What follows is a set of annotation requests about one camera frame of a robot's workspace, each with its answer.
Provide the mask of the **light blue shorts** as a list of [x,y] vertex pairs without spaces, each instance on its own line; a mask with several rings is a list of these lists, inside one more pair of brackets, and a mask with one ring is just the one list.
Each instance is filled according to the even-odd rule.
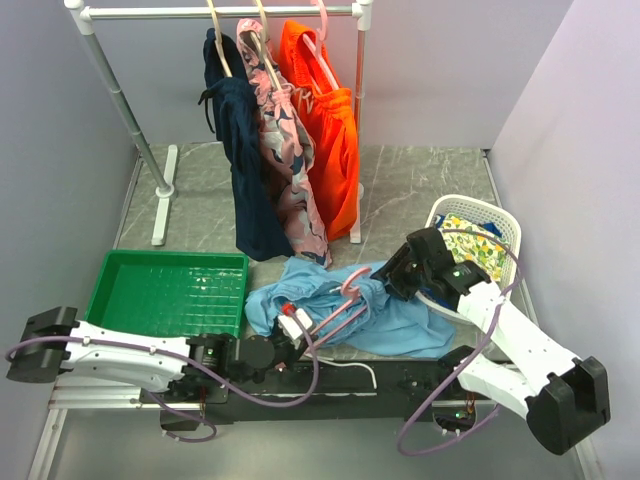
[[[252,291],[246,300],[245,316],[255,333],[268,336],[281,307],[291,303],[303,309],[315,324],[341,307],[343,282],[360,267],[337,270],[290,258],[279,281]],[[453,344],[456,329],[446,319],[429,311],[414,298],[408,302],[390,296],[383,284],[365,274],[353,285],[361,297],[319,333],[324,338],[349,317],[356,319],[322,344],[324,348],[346,344],[381,356],[439,358]]]

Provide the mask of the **pink plastic hanger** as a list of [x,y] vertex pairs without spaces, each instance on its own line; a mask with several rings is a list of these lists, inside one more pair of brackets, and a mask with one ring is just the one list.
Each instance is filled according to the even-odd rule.
[[362,267],[353,272],[341,285],[339,292],[346,299],[346,301],[337,308],[334,312],[332,312],[328,317],[326,317],[322,322],[320,322],[311,332],[311,340],[308,341],[308,348],[306,352],[310,352],[312,349],[317,349],[324,343],[326,343],[329,339],[335,336],[338,332],[343,330],[346,326],[348,326],[351,322],[353,322],[359,315],[361,315],[366,309],[367,306],[364,305],[358,311],[356,311],[353,315],[344,320],[339,326],[335,327],[330,333],[323,337],[319,337],[319,332],[329,323],[331,323],[334,319],[339,317],[343,312],[348,310],[354,303],[358,301],[361,297],[361,290],[358,286],[354,286],[353,283],[360,277],[365,274],[369,274],[371,272],[370,267]]

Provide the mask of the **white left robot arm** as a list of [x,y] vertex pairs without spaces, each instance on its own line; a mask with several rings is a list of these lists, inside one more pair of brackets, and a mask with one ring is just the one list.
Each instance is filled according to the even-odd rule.
[[150,337],[109,330],[56,307],[26,321],[7,354],[7,378],[53,383],[63,374],[115,381],[179,402],[211,393],[227,381],[261,383],[278,366],[292,367],[308,347],[276,326],[269,336],[230,334]]

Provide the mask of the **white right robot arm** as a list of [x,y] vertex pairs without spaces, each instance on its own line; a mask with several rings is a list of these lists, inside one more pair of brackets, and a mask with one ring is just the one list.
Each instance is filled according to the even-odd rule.
[[444,357],[438,386],[406,422],[411,427],[441,393],[478,393],[526,421],[535,439],[562,455],[611,419],[608,374],[595,357],[562,347],[507,298],[471,260],[455,261],[435,227],[409,234],[373,274],[392,296],[408,301],[426,290],[483,334],[474,347]]

